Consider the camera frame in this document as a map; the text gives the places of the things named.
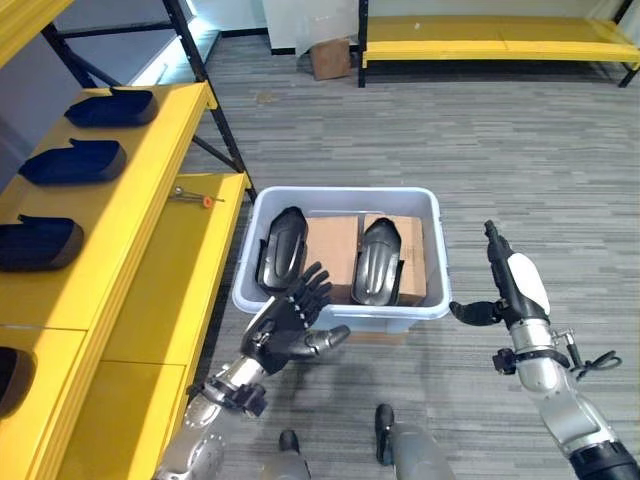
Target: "yellow shelving unit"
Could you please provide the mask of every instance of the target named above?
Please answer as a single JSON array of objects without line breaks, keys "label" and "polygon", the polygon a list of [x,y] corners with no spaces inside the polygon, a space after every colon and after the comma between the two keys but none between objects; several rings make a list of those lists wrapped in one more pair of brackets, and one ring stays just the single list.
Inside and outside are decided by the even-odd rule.
[{"label": "yellow shelving unit", "polygon": [[[501,16],[365,17],[359,85],[368,62],[389,60],[565,60],[623,62],[640,69],[640,49],[615,22]],[[631,80],[628,76],[621,86]]]},{"label": "yellow shelving unit", "polygon": [[162,448],[181,423],[247,178],[181,175],[176,184],[224,201],[211,209],[182,202],[165,206],[103,353],[59,480],[151,478]]},{"label": "yellow shelving unit", "polygon": [[[69,138],[118,139],[128,157],[127,167],[118,179],[100,185],[42,188],[16,176],[0,196],[2,223],[15,222],[20,213],[64,216],[73,218],[85,231],[83,249],[68,268],[56,272],[0,273],[0,302],[4,305],[0,326],[30,328],[34,332],[50,329],[82,332],[77,354],[65,370],[64,383],[60,389],[46,392],[47,398],[56,395],[57,399],[48,411],[45,426],[31,438],[31,449],[21,450],[20,462],[0,464],[0,478],[5,475],[47,478],[56,471],[198,122],[205,108],[216,106],[205,83],[151,87],[151,90],[159,108],[151,124],[127,129],[82,129],[63,117],[36,149],[40,152],[63,146]],[[105,94],[108,94],[105,89],[86,90],[79,100]],[[240,179],[236,184],[246,187],[245,176],[237,176]],[[243,191],[240,188],[239,193],[235,192],[236,197],[241,198]],[[237,198],[231,204],[239,205]],[[188,225],[181,225],[188,230]],[[221,234],[231,238],[228,230]],[[213,265],[222,268],[225,258],[226,251]],[[3,344],[5,338],[1,333]],[[39,401],[35,397],[36,392],[30,392],[29,398]],[[22,437],[20,429],[7,427],[14,421],[18,420],[10,418],[0,424],[1,442],[12,444],[16,437]],[[14,471],[18,463],[22,465],[22,475],[9,476],[5,469]]]},{"label": "yellow shelving unit", "polygon": [[73,0],[2,0],[0,68]]},{"label": "yellow shelving unit", "polygon": [[[51,22],[70,3],[3,2],[0,66],[42,29],[89,86],[91,75],[110,77],[65,38],[173,29],[199,82],[144,87],[158,103],[145,126],[78,128],[63,117],[34,151],[70,138],[117,140],[127,154],[117,179],[39,187],[18,175],[0,195],[0,223],[19,214],[68,217],[85,233],[64,269],[0,272],[0,346],[27,352],[36,365],[23,401],[0,418],[0,478],[145,478],[180,424],[239,208],[256,191],[178,0],[163,0],[165,22],[59,32]],[[78,101],[109,94],[87,88]],[[194,135],[207,110],[230,158]],[[192,141],[239,173],[176,179]],[[217,200],[210,209],[168,202],[176,184]]]}]

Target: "silver metal arm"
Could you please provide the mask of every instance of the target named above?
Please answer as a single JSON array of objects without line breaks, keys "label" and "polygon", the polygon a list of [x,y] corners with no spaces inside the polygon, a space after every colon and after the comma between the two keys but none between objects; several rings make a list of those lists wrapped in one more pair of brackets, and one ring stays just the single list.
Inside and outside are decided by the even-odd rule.
[{"label": "silver metal arm", "polygon": [[[517,322],[509,333],[516,355],[556,349],[556,336],[546,320]],[[527,395],[566,457],[589,445],[617,441],[604,416],[578,391],[573,375],[556,360],[521,360],[516,368]]]},{"label": "silver metal arm", "polygon": [[[215,376],[230,390],[259,382],[265,371],[253,359],[240,357]],[[242,413],[224,406],[225,392],[206,382],[189,403],[182,427],[164,452],[154,480],[214,480],[224,460],[229,435]]]}]

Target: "black cable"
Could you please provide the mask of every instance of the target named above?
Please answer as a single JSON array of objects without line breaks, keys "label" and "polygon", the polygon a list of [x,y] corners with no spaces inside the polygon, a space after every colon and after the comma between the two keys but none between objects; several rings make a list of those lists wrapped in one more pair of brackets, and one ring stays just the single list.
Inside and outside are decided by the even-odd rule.
[{"label": "black cable", "polygon": [[573,367],[571,371],[579,372],[578,376],[576,377],[576,381],[579,382],[591,370],[611,370],[613,368],[619,367],[621,364],[622,359],[616,356],[616,351],[610,350],[604,355],[600,355],[593,362],[587,360],[586,362],[584,362],[584,365]]}]

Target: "gray striped carpet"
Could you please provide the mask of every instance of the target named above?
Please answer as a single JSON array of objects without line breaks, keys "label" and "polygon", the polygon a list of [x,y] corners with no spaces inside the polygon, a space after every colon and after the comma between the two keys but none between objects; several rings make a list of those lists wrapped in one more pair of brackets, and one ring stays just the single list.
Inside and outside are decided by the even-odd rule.
[{"label": "gray striped carpet", "polygon": [[[315,82],[308,61],[270,56],[264,36],[224,38],[208,68],[258,189],[271,185],[422,186],[439,198],[454,296],[496,296],[482,223],[494,219],[537,264],[558,327],[585,359],[616,349],[624,364],[581,386],[640,453],[638,193],[640,80],[618,65],[422,63]],[[210,117],[200,134],[222,146]],[[214,171],[191,149],[184,171]],[[232,258],[249,211],[243,209]],[[235,357],[249,316],[230,300],[234,260],[200,373]],[[491,355],[500,326],[450,315],[416,324],[404,345],[349,344],[265,382],[269,407],[230,439],[222,478],[252,479],[283,428],[300,437],[315,479],[392,479],[376,464],[373,412],[433,431],[461,480],[573,478],[516,377]]]}]

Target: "white plastic storage bin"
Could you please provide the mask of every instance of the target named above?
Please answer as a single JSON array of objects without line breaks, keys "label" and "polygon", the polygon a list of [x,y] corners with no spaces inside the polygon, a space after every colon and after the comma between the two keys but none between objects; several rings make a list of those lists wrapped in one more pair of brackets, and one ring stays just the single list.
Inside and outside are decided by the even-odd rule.
[{"label": "white plastic storage bin", "polygon": [[255,281],[260,239],[267,237],[272,220],[292,205],[299,207],[306,217],[382,213],[422,219],[427,270],[427,297],[422,304],[414,307],[328,305],[314,328],[346,324],[353,331],[401,333],[419,320],[434,320],[447,314],[451,287],[438,200],[424,188],[404,187],[271,187],[260,192],[233,285],[233,303],[240,310],[257,313],[268,298]]}]

